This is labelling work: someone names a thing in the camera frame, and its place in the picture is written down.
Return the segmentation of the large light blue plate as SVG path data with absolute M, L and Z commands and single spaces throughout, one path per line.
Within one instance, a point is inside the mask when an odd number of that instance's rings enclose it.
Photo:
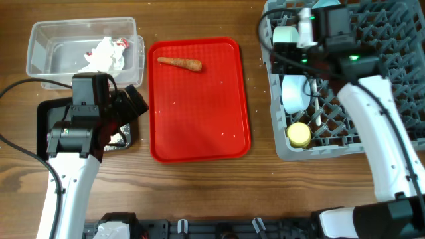
M 312 9 L 330 7 L 335 5 L 340 5 L 339 0 L 318 0 L 316 4 L 312 7 Z

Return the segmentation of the small light blue bowl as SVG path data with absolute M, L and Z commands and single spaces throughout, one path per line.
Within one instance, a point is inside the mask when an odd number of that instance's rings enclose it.
M 285 75 L 282 80 L 282 104 L 287 114 L 306 110 L 310 104 L 310 85 L 304 75 Z

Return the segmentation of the white plastic spoon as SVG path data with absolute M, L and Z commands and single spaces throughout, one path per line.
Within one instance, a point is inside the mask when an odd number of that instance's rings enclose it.
M 320 115 L 320 106 L 319 106 L 319 96 L 317 95 L 317 80 L 313 80 L 311 83 L 311 90 L 314 96 L 314 107 L 315 107 L 315 124 L 317 127 L 320 127 L 322 124 L 321 115 Z

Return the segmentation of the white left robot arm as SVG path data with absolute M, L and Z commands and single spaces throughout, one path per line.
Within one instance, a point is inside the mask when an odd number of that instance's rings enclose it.
M 72 102 L 66 117 L 48 135 L 52 169 L 37 238 L 81 238 L 90 191 L 104 147 L 119 129 L 136 120 L 148 105 L 135 86 L 110 90 L 106 73 L 72 77 Z

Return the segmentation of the mint green rice bowl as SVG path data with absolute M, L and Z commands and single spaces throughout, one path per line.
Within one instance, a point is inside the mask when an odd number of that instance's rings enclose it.
M 298 43 L 298 40 L 298 30 L 293 26 L 278 26 L 273 31 L 273 43 Z

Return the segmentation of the yellow plastic cup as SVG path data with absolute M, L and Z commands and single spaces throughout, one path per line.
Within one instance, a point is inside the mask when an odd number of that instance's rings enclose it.
M 301 122 L 291 124 L 286 130 L 286 135 L 294 148 L 306 148 L 311 142 L 311 130 Z

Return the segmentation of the white napkin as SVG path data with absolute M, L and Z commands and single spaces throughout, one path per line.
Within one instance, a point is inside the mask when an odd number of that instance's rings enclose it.
M 92 56 L 84 55 L 88 65 L 81 68 L 78 72 L 108 72 L 122 70 L 125 65 L 124 52 L 116 52 L 108 49 L 106 52 L 95 52 Z

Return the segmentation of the orange carrot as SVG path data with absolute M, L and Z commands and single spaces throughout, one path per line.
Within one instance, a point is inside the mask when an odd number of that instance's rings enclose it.
M 184 68 L 193 72 L 200 72 L 203 67 L 201 61 L 194 59 L 159 57 L 157 61 L 163 64 Z

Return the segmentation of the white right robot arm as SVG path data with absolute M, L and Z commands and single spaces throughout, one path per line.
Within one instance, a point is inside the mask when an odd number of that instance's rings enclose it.
M 330 70 L 320 74 L 339 79 L 339 101 L 348 111 L 363 144 L 373 175 L 376 204 L 326 209 L 318 227 L 325 238 L 419 238 L 424 235 L 424 167 L 396 111 L 390 81 L 384 77 L 377 52 L 354 45 L 342 5 L 312 10 L 294 9 L 299 40 L 297 49 L 307 56 L 293 61 L 271 50 L 279 60 L 315 71 L 312 50 L 323 46 L 318 34 L 333 31 L 337 45 L 327 47 L 321 59 Z

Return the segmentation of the red snack wrapper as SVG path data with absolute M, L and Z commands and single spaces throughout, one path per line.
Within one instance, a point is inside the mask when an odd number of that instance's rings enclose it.
M 106 52 L 109 48 L 116 52 L 122 53 L 126 48 L 129 47 L 129 43 L 126 38 L 118 38 L 112 40 L 111 37 L 104 37 L 104 39 L 97 45 L 96 48 L 93 48 L 90 52 L 86 53 L 86 56 L 92 56 L 95 52 L 101 51 L 101 53 Z

